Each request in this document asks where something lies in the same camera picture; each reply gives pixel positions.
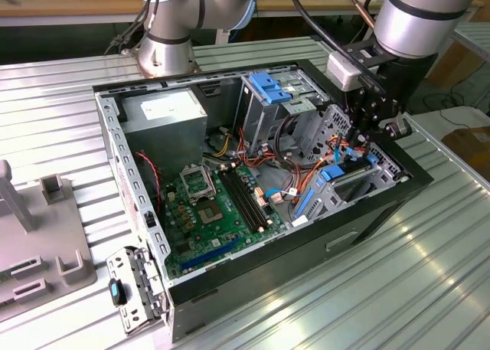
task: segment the ram slot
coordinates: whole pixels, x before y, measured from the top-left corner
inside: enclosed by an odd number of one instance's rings
[[[247,223],[249,231],[254,234],[261,227],[265,228],[267,226],[265,217],[262,215],[255,201],[248,194],[237,173],[235,171],[223,172],[219,174],[219,177],[235,207]]]

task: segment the wooden shelf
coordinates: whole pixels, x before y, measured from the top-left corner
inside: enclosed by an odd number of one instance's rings
[[[300,0],[307,10],[352,10],[347,0]],[[67,15],[124,15],[136,14],[143,0],[22,0],[21,5],[0,2],[0,17],[67,16]],[[482,6],[475,0],[472,5]],[[257,0],[259,11],[293,11],[291,0]]]

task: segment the motherboard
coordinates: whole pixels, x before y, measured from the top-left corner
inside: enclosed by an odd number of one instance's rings
[[[257,203],[260,187],[245,165],[219,171],[199,166],[164,188],[171,247],[165,265],[171,279],[286,230],[273,206]]]

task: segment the chip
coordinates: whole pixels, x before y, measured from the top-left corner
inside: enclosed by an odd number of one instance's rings
[[[179,254],[183,254],[185,252],[188,252],[189,250],[191,250],[189,243],[183,243],[177,246],[177,253]]]
[[[204,225],[223,218],[220,206],[215,200],[201,202],[195,208]]]

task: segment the side panel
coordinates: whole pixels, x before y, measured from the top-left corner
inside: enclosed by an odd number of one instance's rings
[[[176,306],[173,341],[179,340],[348,249],[363,231],[377,224],[377,218],[393,206],[398,206],[398,203],[393,202],[378,208],[217,286],[201,296]]]

